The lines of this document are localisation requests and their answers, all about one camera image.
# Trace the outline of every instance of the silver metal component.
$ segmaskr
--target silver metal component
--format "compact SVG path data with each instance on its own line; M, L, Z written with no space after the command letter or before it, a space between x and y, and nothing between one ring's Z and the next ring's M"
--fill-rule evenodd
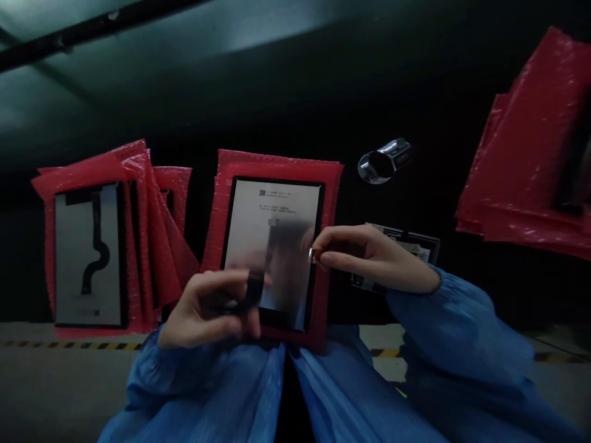
M391 179L397 169L411 160L411 148L405 139L397 138L361 157L357 171L364 181L372 185L381 185Z

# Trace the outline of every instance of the black tape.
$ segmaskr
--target black tape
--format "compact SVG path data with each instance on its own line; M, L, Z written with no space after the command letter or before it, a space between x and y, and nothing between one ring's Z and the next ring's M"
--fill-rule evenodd
M82 276L82 291L83 295L92 294L92 276L95 272L105 269L109 264L111 253L108 246L101 240L100 236L100 193L92 195L92 246L100 254L98 260L89 263L84 270Z
M225 308L221 314L241 316L257 306L263 296L265 287L265 273L257 269L251 269L246 283L246 295L243 303L238 303L232 308Z

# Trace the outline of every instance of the lcd screen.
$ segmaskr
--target lcd screen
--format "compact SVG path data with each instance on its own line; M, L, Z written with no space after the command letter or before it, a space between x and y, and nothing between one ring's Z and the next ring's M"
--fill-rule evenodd
M55 323L125 328L123 184L55 195Z
M307 332L315 267L308 250L320 233L324 184L235 177L222 269L263 269L262 325Z

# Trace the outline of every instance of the gray floor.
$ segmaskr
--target gray floor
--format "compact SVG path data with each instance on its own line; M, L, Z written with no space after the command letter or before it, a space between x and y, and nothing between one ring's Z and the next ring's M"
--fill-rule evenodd
M361 327L370 349L398 349L402 334L399 325ZM570 352L584 352L564 335L540 338ZM7 340L53 341L55 335L51 325L0 324L0 341ZM565 354L536 340L531 343L538 352ZM0 346L0 441L95 441L108 419L126 404L125 383L136 354ZM404 380L406 363L401 358L377 357L374 367L386 380ZM536 363L534 381L558 413L591 436L591 364Z

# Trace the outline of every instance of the stack of red bags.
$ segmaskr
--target stack of red bags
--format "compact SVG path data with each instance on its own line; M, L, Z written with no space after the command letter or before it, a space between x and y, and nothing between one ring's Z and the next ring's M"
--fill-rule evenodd
M56 328L62 339L149 333L162 307L176 302L199 263L183 236L191 169L156 167L145 142L124 145L65 167L40 169L31 182L43 198L46 219L47 291L55 315L55 203L57 193L112 182L124 186L127 328ZM160 190L172 190L173 213ZM132 211L137 214L134 229Z
M493 103L456 212L456 230L591 260L591 210L551 209L568 137L591 87L591 45L555 28Z

